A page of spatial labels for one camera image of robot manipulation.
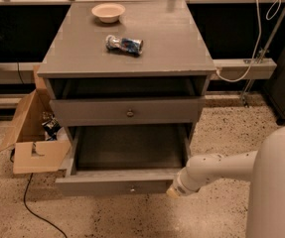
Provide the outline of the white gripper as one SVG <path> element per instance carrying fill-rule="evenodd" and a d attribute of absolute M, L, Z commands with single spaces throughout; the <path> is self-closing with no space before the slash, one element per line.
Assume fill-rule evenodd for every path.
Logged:
<path fill-rule="evenodd" d="M 167 189 L 166 193 L 172 198 L 181 196 L 189 196 L 200 190 L 200 186 L 188 174 L 186 168 L 182 168 L 173 178 L 172 184 Z"/>

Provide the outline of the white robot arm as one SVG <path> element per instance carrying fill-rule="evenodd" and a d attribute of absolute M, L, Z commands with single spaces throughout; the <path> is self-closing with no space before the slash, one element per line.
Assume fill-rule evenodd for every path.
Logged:
<path fill-rule="evenodd" d="M 285 238 L 285 127 L 270 134 L 256 151 L 191 157 L 167 194 L 188 196 L 218 179 L 250 183 L 246 238 Z"/>

